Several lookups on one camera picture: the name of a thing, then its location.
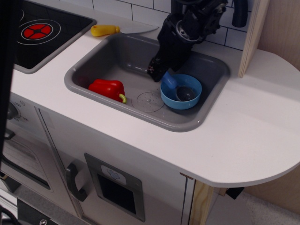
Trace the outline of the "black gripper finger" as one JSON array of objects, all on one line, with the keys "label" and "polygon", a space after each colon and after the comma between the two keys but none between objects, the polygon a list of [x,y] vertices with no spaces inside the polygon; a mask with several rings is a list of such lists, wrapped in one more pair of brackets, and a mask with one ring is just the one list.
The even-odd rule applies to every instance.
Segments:
[{"label": "black gripper finger", "polygon": [[187,60],[172,60],[170,63],[170,69],[174,72],[178,71]]},{"label": "black gripper finger", "polygon": [[163,64],[160,58],[154,57],[148,65],[147,73],[154,82],[159,82],[168,69],[169,67]]}]

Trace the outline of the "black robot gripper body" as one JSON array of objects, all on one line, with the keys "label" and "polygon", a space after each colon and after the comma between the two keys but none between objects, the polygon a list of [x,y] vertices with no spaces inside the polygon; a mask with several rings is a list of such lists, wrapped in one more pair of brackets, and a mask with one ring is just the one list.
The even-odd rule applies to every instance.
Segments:
[{"label": "black robot gripper body", "polygon": [[157,37],[159,51],[153,57],[154,68],[176,68],[187,60],[194,44],[215,34],[226,11],[226,0],[177,0],[184,12],[167,16]]}]

